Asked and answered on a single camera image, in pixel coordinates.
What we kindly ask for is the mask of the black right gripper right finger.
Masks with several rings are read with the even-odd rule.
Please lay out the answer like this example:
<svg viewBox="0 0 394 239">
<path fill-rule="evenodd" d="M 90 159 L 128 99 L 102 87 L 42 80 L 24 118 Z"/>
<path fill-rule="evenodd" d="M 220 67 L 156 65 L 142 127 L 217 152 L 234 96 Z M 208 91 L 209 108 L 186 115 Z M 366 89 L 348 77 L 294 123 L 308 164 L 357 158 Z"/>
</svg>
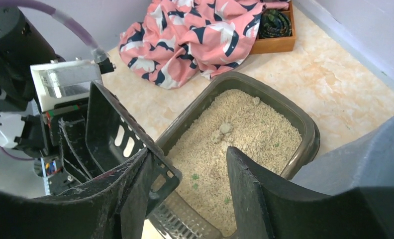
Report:
<svg viewBox="0 0 394 239">
<path fill-rule="evenodd" d="M 330 196 L 286 180 L 234 146 L 226 161 L 241 239 L 394 239 L 394 187 Z"/>
</svg>

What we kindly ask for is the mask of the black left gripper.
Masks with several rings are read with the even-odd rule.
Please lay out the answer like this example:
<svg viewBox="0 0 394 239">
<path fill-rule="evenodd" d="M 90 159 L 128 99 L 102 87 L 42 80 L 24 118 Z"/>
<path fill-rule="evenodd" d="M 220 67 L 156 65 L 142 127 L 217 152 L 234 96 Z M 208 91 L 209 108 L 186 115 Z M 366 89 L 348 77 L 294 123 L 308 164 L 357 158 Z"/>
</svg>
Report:
<svg viewBox="0 0 394 239">
<path fill-rule="evenodd" d="M 22 116 L 16 149 L 34 158 L 49 194 L 57 195 L 95 177 L 95 163 L 87 151 L 87 106 L 71 105 Z"/>
</svg>

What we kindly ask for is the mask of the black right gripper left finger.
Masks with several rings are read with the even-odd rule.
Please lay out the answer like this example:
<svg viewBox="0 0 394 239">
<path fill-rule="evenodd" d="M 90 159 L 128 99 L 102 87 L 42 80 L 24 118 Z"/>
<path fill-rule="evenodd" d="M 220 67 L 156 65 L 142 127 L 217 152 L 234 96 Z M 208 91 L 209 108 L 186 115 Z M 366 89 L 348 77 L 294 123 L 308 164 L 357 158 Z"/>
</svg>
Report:
<svg viewBox="0 0 394 239">
<path fill-rule="evenodd" d="M 143 149 L 57 196 L 28 199 L 0 191 L 0 239 L 139 239 L 153 169 Z"/>
</svg>

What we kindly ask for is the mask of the black litter scoop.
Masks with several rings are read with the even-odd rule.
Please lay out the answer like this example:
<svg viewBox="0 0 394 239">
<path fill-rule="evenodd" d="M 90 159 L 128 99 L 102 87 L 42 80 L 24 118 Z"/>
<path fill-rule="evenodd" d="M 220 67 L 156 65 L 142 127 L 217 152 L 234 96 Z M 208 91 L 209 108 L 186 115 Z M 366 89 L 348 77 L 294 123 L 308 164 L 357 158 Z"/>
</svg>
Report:
<svg viewBox="0 0 394 239">
<path fill-rule="evenodd" d="M 103 178 L 141 151 L 150 155 L 145 173 L 150 215 L 178 187 L 181 172 L 145 132 L 119 99 L 102 84 L 92 83 L 87 104 L 60 116 L 59 140 L 66 173 L 78 183 Z"/>
</svg>

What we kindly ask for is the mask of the grey ribbed trash bin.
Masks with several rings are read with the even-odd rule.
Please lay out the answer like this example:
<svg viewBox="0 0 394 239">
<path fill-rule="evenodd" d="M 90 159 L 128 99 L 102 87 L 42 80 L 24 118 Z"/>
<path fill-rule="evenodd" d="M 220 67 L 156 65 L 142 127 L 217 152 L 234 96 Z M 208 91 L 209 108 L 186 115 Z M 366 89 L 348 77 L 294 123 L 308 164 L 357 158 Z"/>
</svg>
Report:
<svg viewBox="0 0 394 239">
<path fill-rule="evenodd" d="M 303 166 L 291 181 L 327 195 L 355 187 L 394 186 L 394 116 Z"/>
</svg>

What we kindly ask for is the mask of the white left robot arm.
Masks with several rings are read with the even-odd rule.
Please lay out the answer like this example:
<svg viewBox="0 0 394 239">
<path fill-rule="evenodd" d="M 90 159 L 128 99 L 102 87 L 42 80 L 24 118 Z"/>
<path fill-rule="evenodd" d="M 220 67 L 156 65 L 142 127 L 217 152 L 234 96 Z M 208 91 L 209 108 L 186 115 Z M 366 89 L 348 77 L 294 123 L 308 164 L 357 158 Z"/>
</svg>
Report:
<svg viewBox="0 0 394 239">
<path fill-rule="evenodd" d="M 0 7 L 0 148 L 25 154 L 59 194 L 100 174 L 85 128 L 96 64 L 66 62 L 15 6 Z"/>
</svg>

